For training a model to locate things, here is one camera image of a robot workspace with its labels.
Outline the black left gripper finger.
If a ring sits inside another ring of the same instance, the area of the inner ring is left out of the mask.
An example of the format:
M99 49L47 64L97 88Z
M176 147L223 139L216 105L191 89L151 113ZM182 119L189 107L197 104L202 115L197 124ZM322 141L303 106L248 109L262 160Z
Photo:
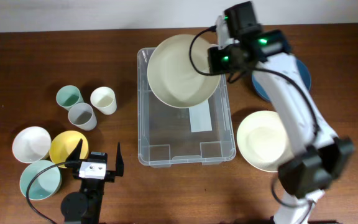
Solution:
M117 152L116 152L116 176L123 177L124 176L124 161L121 154L121 143L117 144Z
M79 161L80 160L82 144L83 144L83 140L80 139L78 141L76 147L74 148L74 150L66 158L66 160L65 160L66 162Z

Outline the small yellow bowl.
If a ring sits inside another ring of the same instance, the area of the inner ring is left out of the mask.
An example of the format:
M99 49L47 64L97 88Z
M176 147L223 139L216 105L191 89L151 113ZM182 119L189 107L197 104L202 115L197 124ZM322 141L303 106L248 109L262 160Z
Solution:
M54 164L65 162L73 152L80 139L83 140L80 159L86 159L89 154L89 145L86 137L78 131L65 131L54 138L51 143L49 156Z

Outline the dark blue bowl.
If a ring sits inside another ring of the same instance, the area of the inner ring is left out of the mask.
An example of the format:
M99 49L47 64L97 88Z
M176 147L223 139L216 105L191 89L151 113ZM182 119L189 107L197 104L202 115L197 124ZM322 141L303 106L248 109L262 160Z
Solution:
M303 80L303 83L305 84L305 87L310 91L311 89L311 75L308 70L308 67L300 60L296 60L296 65L298 67L298 70L300 72L301 79ZM270 98L268 94L265 92L265 90L262 88L262 86L257 82L255 79L255 75L252 75L252 85L256 91L256 93L265 101L270 103Z

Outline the small mint green bowl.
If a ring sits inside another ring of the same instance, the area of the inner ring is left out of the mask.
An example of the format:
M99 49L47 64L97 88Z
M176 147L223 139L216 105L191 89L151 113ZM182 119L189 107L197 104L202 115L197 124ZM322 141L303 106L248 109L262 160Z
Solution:
M20 177L20 190L26 196L26 190L30 181L42 170L53 165L53 162L41 160L27 166ZM54 195L62 184L62 175L58 167L49 169L40 175L31 185L29 198L31 200L43 200Z

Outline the grey plastic cup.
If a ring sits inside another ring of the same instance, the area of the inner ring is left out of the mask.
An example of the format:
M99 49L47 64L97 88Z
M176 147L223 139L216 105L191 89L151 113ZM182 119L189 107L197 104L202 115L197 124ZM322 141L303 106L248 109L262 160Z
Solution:
M91 131L97 125L96 115L91 105L87 103L78 103L68 111L68 120L76 127Z

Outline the small white bowl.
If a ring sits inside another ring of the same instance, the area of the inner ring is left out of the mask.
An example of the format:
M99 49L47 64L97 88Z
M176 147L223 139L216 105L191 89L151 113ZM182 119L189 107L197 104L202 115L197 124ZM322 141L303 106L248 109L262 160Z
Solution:
M19 162L31 164L49 156L51 143L46 129L31 126L16 135L12 143L12 153Z

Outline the mint green plastic cup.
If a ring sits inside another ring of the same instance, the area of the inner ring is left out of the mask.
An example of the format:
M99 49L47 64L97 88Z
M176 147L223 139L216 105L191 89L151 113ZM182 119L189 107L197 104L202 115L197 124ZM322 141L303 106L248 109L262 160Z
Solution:
M76 86L66 85L57 92L56 102L59 106L69 111L74 105L83 103L84 100L80 90Z

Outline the cream plastic cup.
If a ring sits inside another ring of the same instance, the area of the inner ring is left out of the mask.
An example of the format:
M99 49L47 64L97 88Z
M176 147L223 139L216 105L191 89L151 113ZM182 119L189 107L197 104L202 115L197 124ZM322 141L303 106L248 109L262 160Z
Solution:
M95 89L90 96L91 104L105 115L113 114L117 110L115 92L106 86Z

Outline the large cream bowl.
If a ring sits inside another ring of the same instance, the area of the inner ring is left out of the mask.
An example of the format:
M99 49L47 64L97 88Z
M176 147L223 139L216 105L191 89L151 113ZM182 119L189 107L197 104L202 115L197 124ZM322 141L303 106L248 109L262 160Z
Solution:
M204 76L209 72L207 40L179 34L161 42L153 51L147 67L147 80L154 95L174 108L189 108L213 95L221 76Z
M236 141L242 157L264 172L277 172L279 165L293 158L287 132L274 111L257 111L245 117Z

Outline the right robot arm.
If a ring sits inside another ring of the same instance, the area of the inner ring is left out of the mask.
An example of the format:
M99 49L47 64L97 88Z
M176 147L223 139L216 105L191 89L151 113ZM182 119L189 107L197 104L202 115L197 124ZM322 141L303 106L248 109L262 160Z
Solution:
M316 202L337 180L355 147L324 120L305 87L291 46L281 30L264 31L250 1L227 8L208 28L218 38L210 45L200 35L174 35L153 51L147 81L153 94L172 108L206 101L226 79L253 75L287 132L292 158L278 166L284 189L272 223L306 223Z

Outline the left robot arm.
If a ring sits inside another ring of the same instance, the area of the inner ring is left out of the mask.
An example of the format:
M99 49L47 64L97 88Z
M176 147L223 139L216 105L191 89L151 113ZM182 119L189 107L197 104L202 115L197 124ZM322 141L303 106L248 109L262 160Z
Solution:
M81 159L83 141L79 140L66 158L65 167L72 169L74 179L81 181L79 191L68 194L61 203L65 223L99 223L106 182L114 182L124 175L121 145L117 145L116 169L107 170L108 155L92 152L88 159Z

